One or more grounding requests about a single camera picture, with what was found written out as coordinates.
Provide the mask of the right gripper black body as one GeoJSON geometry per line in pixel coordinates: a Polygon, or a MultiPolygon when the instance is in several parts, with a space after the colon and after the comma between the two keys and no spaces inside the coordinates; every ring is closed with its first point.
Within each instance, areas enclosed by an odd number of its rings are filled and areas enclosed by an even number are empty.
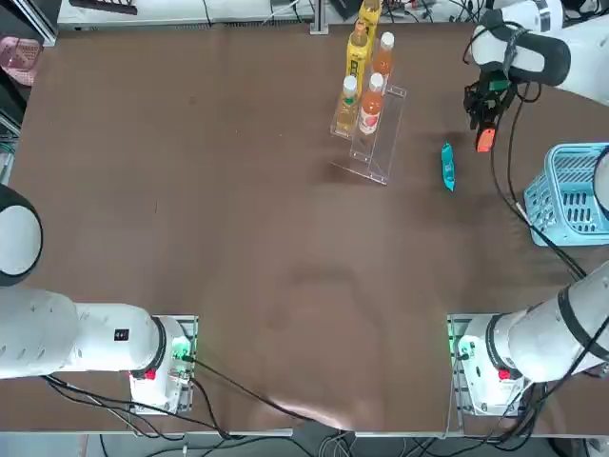
{"type": "Polygon", "coordinates": [[[481,71],[478,80],[464,88],[463,108],[466,113],[482,113],[499,106],[506,95],[514,97],[516,88],[501,71],[481,71]]]}

